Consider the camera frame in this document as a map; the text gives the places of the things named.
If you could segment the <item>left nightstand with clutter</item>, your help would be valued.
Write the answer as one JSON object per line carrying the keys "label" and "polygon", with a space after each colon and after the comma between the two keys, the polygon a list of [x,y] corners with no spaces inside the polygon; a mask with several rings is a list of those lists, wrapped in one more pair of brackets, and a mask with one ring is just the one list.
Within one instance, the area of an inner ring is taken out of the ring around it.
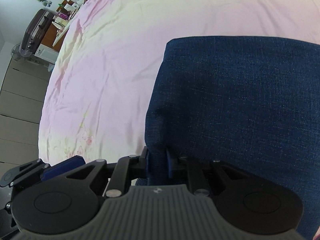
{"label": "left nightstand with clutter", "polygon": [[57,9],[41,44],[59,52],[67,31],[85,0],[64,0]]}

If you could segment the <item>beige wardrobe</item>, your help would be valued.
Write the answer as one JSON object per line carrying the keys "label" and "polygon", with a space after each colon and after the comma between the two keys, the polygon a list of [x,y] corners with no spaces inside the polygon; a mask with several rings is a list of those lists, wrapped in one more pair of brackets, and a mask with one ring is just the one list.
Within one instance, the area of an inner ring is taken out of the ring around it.
{"label": "beige wardrobe", "polygon": [[1,87],[1,174],[38,157],[39,123],[50,72],[11,60]]}

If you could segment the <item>blue denim jeans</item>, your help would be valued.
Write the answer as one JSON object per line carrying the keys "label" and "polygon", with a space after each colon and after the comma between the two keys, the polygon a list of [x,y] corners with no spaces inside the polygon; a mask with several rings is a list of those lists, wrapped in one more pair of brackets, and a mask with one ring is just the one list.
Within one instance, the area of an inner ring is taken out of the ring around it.
{"label": "blue denim jeans", "polygon": [[291,189],[298,232],[319,227],[319,45],[200,36],[166,45],[146,114],[144,185],[165,185],[168,155],[221,160]]}

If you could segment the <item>pink and cream duvet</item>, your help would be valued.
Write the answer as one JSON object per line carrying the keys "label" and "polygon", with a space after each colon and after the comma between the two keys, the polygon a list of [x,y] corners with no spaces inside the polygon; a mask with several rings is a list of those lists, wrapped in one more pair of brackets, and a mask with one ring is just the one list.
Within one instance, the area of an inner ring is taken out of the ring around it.
{"label": "pink and cream duvet", "polygon": [[319,43],[319,0],[88,0],[49,80],[39,157],[55,165],[140,154],[166,44],[214,35]]}

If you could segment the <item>dark brown suitcase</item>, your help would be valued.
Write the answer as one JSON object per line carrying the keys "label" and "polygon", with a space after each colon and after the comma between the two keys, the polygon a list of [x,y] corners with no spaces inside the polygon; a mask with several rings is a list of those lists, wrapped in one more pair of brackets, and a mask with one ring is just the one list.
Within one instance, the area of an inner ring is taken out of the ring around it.
{"label": "dark brown suitcase", "polygon": [[54,14],[44,9],[40,9],[29,23],[19,52],[23,57],[29,57],[35,54],[47,30],[49,29]]}

